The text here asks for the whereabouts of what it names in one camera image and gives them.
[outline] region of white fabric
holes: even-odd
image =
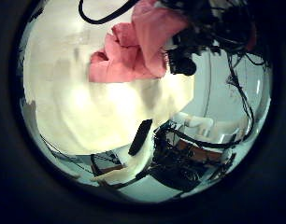
[[[101,18],[124,0],[85,1],[88,16]],[[24,58],[27,103],[36,103],[40,133],[65,154],[88,155],[130,144],[144,119],[156,128],[193,99],[193,77],[99,84],[88,81],[90,55],[110,27],[130,12],[94,26],[78,14],[78,1],[49,1],[31,32]]]

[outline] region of pink towel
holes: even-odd
[[[154,7],[155,2],[141,0],[135,5],[132,23],[112,27],[113,35],[107,34],[105,47],[91,57],[91,82],[129,82],[164,76],[162,47],[188,22],[176,11]]]

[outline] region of pink cloth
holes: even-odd
[[[105,47],[91,57],[91,82],[129,82],[163,77],[166,64],[162,47],[187,27],[177,12],[154,7],[156,0],[141,0],[135,5],[132,23],[122,22],[107,34]]]

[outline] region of wire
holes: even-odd
[[[248,58],[248,60],[249,60],[252,64],[254,64],[254,65],[260,66],[260,65],[264,65],[264,64],[266,63],[265,60],[264,60],[262,63],[256,63],[254,60],[252,60],[252,59],[250,58],[250,56],[248,55],[248,53],[246,53],[245,55],[246,55],[246,57]]]
[[[71,161],[72,163],[74,163],[75,165],[77,165],[79,168],[81,168],[82,170],[90,173],[93,175],[93,172],[87,170],[86,168],[82,167],[81,165],[77,164],[76,162],[74,162],[70,157],[66,156],[65,154],[63,154],[57,147],[55,147],[54,145],[52,145],[47,139],[45,139],[42,135],[40,135],[42,140],[44,141],[44,143],[47,145],[48,148],[50,148],[48,145],[50,145],[52,148],[54,148],[57,152],[59,152],[62,156],[64,156],[65,158],[67,158],[69,161]]]
[[[100,19],[100,20],[93,20],[87,17],[83,11],[83,4],[84,0],[79,0],[79,15],[82,19],[84,19],[86,22],[94,25],[99,25],[106,23],[108,21],[112,21],[119,17],[120,15],[127,12],[131,7],[133,7],[139,0],[128,0],[122,7],[118,8],[116,11],[112,12],[111,14],[107,15],[106,17]]]

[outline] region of white surface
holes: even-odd
[[[193,77],[90,83],[90,55],[103,47],[110,27],[130,20],[131,11],[94,26],[80,18],[78,2],[47,3],[30,34],[23,75],[40,133],[65,154],[88,155],[130,144],[144,119],[153,119],[154,127],[166,122],[193,99]],[[101,18],[124,2],[85,1],[84,8]]]

